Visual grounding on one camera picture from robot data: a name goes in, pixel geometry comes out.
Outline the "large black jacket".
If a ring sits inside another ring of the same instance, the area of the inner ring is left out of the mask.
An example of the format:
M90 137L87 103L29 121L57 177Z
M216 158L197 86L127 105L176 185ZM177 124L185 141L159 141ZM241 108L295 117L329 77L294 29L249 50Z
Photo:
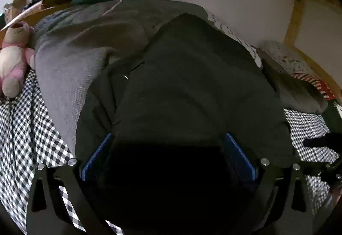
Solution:
M90 85L76 157L85 164L112 138L90 167L86 195L125 234L243 234L226 133L281 168L296 160L280 100L251 55L182 14Z

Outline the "olive grey blanket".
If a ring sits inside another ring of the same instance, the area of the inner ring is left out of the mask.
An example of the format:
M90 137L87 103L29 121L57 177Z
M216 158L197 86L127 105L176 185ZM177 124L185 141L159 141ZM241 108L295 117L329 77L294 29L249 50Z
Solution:
M289 75L274 61L262 59L262 73L288 110L321 115L328 107L327 100L311 83Z

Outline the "pink plush bear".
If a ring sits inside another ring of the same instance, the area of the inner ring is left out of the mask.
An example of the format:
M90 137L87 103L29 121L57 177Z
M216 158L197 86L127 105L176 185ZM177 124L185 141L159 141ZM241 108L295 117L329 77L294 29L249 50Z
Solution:
M6 30L1 45L1 94L5 97L17 97L27 68L35 69L35 51L29 47L33 33L33 27L23 21Z

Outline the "white dotted pillow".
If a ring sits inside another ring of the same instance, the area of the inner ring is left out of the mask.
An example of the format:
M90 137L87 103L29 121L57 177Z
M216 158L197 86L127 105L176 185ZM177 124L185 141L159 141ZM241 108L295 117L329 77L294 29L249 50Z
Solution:
M260 45L260 49L289 74L302 72L312 75L314 73L296 51L281 42L264 41Z

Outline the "grey quilt striped lining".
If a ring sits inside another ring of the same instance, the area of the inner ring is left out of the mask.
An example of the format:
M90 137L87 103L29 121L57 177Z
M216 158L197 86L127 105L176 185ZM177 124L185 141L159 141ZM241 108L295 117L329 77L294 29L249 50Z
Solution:
M35 26L35 71L51 119L71 152L91 82L109 64L142 51L167 22L188 13L232 39L203 7L172 0L114 0L55 12Z

